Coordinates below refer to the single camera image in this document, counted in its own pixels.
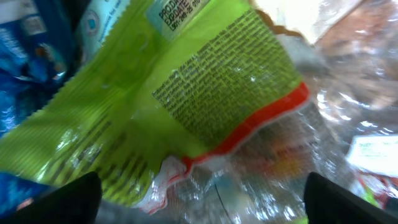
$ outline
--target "red edge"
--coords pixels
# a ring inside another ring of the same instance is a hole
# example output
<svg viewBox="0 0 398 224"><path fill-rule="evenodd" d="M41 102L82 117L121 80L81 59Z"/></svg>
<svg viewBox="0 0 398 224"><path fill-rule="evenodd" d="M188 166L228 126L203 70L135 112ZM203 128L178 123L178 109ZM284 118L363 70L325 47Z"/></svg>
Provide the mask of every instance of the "red edge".
<svg viewBox="0 0 398 224"><path fill-rule="evenodd" d="M214 150L207 152L206 154L196 157L189 158L184 157L183 163L187 166L186 175L190 173L194 164L200 164L205 162L213 156L220 156L231 152L237 144L239 144L244 138L250 135L258 127L264 123L276 119L278 116L296 110L299 106L303 105L310 96L310 92L304 83L301 83L294 91L289 93L287 96L267 105L246 119L240 124L225 141L223 141ZM180 179L181 176L174 177L170 182Z"/></svg>

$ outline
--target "green plastic wrapper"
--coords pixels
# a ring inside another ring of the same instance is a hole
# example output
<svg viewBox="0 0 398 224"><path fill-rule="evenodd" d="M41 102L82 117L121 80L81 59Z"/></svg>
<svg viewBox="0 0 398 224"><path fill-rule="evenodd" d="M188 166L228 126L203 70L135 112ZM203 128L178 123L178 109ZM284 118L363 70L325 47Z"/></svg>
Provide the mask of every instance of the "green plastic wrapper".
<svg viewBox="0 0 398 224"><path fill-rule="evenodd" d="M55 186L96 171L106 200L133 206L166 158L183 168L165 188L307 101L246 1L134 0L95 58L0 141L0 169Z"/></svg>

